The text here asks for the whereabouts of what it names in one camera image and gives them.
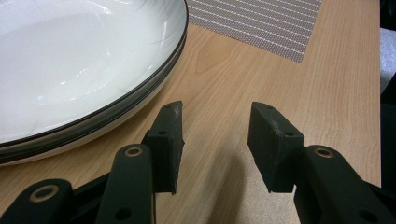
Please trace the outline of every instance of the white surface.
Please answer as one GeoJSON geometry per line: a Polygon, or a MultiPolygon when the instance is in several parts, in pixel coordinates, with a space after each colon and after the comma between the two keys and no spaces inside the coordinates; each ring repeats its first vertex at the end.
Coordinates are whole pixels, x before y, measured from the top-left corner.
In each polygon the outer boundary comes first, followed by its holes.
{"type": "Polygon", "coordinates": [[[396,31],[380,29],[381,92],[396,73],[396,31]]]}
{"type": "Polygon", "coordinates": [[[111,104],[183,35],[182,0],[0,1],[0,143],[111,104]]]}

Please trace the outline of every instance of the wood grain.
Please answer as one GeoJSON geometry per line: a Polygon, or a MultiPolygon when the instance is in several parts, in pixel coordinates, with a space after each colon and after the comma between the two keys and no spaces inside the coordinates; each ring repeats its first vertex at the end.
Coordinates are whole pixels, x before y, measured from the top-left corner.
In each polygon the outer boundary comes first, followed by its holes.
{"type": "Polygon", "coordinates": [[[306,146],[339,150],[379,185],[378,2],[324,0],[302,63],[190,24],[170,79],[139,113],[82,147],[1,167],[0,214],[37,181],[76,188],[107,173],[115,152],[140,143],[160,107],[177,100],[186,145],[177,195],[158,195],[158,223],[298,223],[292,195],[266,191],[248,150],[253,101],[276,107],[306,146]]]}

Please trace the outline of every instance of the stacked plates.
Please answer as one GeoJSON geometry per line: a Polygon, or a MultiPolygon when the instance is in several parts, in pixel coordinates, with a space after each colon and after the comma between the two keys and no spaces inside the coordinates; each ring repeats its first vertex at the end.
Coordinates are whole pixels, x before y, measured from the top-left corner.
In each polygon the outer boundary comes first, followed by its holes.
{"type": "Polygon", "coordinates": [[[183,0],[0,1],[0,164],[127,120],[167,79],[187,24],[183,0]]]}

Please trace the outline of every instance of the black plastic bracket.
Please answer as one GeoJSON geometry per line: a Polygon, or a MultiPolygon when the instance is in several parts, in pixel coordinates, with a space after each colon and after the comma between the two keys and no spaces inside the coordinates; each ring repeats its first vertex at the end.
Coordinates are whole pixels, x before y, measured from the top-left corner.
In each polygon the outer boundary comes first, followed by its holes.
{"type": "Polygon", "coordinates": [[[0,223],[68,223],[74,205],[69,182],[62,179],[43,180],[24,190],[3,214],[0,223]]]}
{"type": "Polygon", "coordinates": [[[180,101],[163,106],[142,141],[151,148],[155,192],[176,193],[184,146],[181,107],[180,101]]]}
{"type": "Polygon", "coordinates": [[[129,145],[117,152],[96,224],[155,223],[151,165],[151,151],[145,145],[129,145]]]}
{"type": "Polygon", "coordinates": [[[391,197],[374,191],[336,150],[305,147],[304,136],[273,107],[252,104],[247,143],[269,191],[296,185],[301,223],[396,223],[391,197]]]}

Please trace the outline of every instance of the gray mesh mat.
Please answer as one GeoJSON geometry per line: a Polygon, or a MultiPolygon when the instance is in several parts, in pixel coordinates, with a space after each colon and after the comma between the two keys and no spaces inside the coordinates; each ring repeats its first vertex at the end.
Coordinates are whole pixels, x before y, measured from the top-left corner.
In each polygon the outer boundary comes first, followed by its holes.
{"type": "Polygon", "coordinates": [[[300,63],[321,0],[187,0],[191,23],[300,63]]]}

